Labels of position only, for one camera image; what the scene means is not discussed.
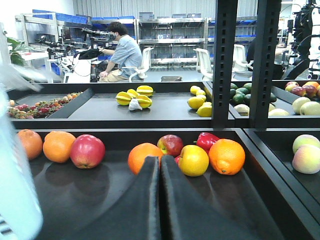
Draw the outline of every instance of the man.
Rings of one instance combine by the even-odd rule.
[[[139,67],[142,62],[141,50],[136,40],[128,35],[128,29],[124,24],[117,21],[111,22],[108,26],[108,31],[115,34],[115,41],[117,41],[118,44],[115,50],[102,50],[102,53],[112,55],[112,57],[105,71],[99,74],[100,83],[115,83],[129,79],[130,75],[135,73],[133,67]],[[119,69],[112,71],[116,64],[118,64]],[[139,79],[139,77],[136,75],[132,79]]]

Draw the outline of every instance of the avocado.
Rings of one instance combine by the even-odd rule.
[[[237,89],[238,86],[235,85],[233,82],[230,83],[230,89]]]
[[[234,95],[236,95],[236,90],[230,89],[230,99],[232,99]]]
[[[252,82],[247,82],[242,87],[248,89],[249,93],[251,93]]]
[[[251,99],[251,94],[250,93],[246,94],[244,96],[244,98],[243,98],[244,104],[249,106],[250,105],[250,99]]]
[[[240,93],[236,93],[232,98],[233,104],[235,104],[235,105],[243,104],[244,103],[244,97],[245,97],[245,95],[240,94]]]
[[[274,103],[275,101],[277,101],[277,97],[275,94],[273,94],[272,92],[270,93],[270,103]]]
[[[250,93],[250,91],[249,91],[248,89],[246,89],[245,87],[239,87],[236,91],[237,91],[237,92],[241,92],[241,93],[243,93],[244,95]]]

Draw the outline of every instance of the red bell pepper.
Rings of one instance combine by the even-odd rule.
[[[209,153],[211,146],[219,139],[220,139],[219,137],[217,137],[216,135],[213,135],[212,133],[201,132],[196,141],[196,145],[204,149],[206,153]]]

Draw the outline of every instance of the orange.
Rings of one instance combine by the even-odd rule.
[[[209,150],[209,161],[218,173],[235,175],[245,164],[246,154],[243,147],[236,141],[221,138]]]
[[[66,131],[52,131],[44,138],[43,152],[51,161],[65,163],[70,158],[71,147],[76,137]]]
[[[137,175],[144,165],[147,156],[159,157],[159,161],[161,161],[163,155],[164,153],[156,145],[149,142],[141,143],[130,151],[128,165],[130,170]]]
[[[41,136],[30,129],[23,129],[17,133],[26,156],[29,160],[35,159],[42,152],[43,142]]]
[[[319,86],[319,83],[317,83],[316,81],[308,81],[304,85],[312,85],[317,88]]]

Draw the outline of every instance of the white office chair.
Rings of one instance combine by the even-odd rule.
[[[209,51],[206,49],[202,48],[196,48],[193,49],[196,52],[196,57],[197,57],[197,71],[200,70],[202,73],[203,81],[212,81],[213,80],[213,75],[214,71],[210,62],[210,55]]]
[[[254,61],[250,61],[249,63],[246,60],[246,50],[245,46],[235,44],[233,48],[233,67],[232,67],[232,78],[234,78],[236,75],[240,77],[246,77],[249,78],[249,80],[252,80],[252,71],[249,71],[248,69],[252,69],[252,64]]]
[[[143,49],[142,51],[142,62],[141,66],[136,67],[136,66],[125,66],[124,68],[134,68],[135,73],[131,74],[129,77],[129,83],[132,83],[132,78],[136,75],[139,76],[140,79],[145,79],[147,78],[146,72],[150,69],[151,67],[151,50],[154,49],[154,47],[147,47]]]

